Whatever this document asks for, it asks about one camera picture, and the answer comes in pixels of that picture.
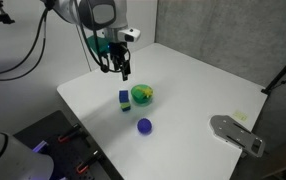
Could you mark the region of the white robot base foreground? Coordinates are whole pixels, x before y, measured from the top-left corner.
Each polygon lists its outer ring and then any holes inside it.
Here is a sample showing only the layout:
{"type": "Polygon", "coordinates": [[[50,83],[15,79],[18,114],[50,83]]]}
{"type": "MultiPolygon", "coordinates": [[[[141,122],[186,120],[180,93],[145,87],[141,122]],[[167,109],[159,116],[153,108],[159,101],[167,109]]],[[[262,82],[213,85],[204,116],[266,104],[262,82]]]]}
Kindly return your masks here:
{"type": "Polygon", "coordinates": [[[0,180],[50,180],[54,161],[0,132],[0,180]]]}

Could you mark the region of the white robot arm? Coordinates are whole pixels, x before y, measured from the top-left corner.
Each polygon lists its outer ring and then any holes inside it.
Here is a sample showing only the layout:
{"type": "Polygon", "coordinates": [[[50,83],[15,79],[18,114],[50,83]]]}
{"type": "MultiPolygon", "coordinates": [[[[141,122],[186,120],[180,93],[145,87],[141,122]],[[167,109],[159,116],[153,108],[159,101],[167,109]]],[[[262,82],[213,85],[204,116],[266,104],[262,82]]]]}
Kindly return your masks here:
{"type": "Polygon", "coordinates": [[[127,0],[40,0],[48,11],[77,25],[93,60],[103,73],[131,73],[128,42],[135,42],[127,22],[127,0]]]}

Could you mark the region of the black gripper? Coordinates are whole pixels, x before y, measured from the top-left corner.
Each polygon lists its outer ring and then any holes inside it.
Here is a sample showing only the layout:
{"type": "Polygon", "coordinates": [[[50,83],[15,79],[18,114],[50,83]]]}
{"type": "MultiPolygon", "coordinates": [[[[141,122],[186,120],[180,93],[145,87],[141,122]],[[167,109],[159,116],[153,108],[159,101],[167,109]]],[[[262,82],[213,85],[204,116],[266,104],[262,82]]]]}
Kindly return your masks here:
{"type": "Polygon", "coordinates": [[[122,71],[122,80],[127,81],[128,75],[131,73],[130,59],[125,59],[125,54],[129,53],[127,44],[125,42],[110,43],[109,51],[114,70],[122,71]]]}

